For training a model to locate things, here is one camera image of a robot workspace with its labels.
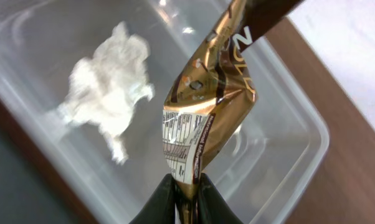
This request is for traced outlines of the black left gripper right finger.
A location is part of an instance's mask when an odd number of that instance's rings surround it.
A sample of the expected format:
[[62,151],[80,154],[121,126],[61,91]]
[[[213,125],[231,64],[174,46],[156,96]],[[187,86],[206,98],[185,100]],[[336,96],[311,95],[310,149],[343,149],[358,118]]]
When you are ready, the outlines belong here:
[[205,173],[200,178],[197,209],[201,224],[242,224]]

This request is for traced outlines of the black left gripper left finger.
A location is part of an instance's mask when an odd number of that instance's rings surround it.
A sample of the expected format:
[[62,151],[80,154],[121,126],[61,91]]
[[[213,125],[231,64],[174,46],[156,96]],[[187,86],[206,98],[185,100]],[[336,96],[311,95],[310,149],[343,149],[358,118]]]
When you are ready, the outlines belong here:
[[166,174],[130,224],[175,224],[175,182]]

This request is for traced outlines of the gold snack wrapper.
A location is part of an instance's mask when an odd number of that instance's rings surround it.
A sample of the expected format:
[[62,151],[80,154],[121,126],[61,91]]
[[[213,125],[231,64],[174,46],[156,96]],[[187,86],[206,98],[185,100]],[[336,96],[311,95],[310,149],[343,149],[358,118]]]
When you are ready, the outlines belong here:
[[175,181],[181,223],[209,216],[203,169],[218,155],[257,99],[243,57],[299,0],[231,0],[175,79],[163,105],[163,154]]

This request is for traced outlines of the white napkin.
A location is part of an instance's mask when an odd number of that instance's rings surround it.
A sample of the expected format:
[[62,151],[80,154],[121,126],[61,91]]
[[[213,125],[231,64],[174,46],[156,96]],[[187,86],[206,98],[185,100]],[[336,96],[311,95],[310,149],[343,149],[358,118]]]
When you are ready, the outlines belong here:
[[71,126],[96,126],[118,164],[128,160],[121,136],[132,122],[137,102],[155,96],[147,72],[149,56],[147,40],[130,34],[126,22],[118,23],[91,57],[74,65],[68,93],[57,107]]

